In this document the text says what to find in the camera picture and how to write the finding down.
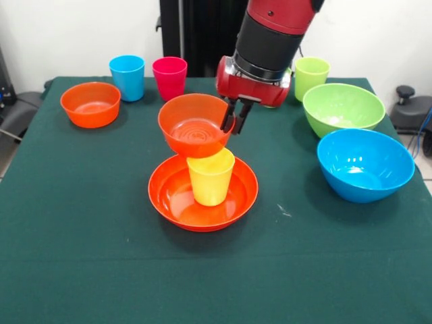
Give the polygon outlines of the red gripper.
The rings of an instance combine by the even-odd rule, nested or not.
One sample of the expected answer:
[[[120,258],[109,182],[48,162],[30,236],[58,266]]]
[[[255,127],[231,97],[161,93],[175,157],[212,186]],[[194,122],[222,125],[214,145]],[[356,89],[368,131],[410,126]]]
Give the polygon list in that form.
[[[233,57],[223,56],[216,75],[216,89],[220,96],[228,98],[220,129],[223,132],[241,133],[246,118],[255,103],[266,107],[279,107],[286,99],[291,84],[291,70],[277,82],[264,82],[243,74],[234,63]],[[242,109],[236,117],[234,110],[237,100],[241,100]]]

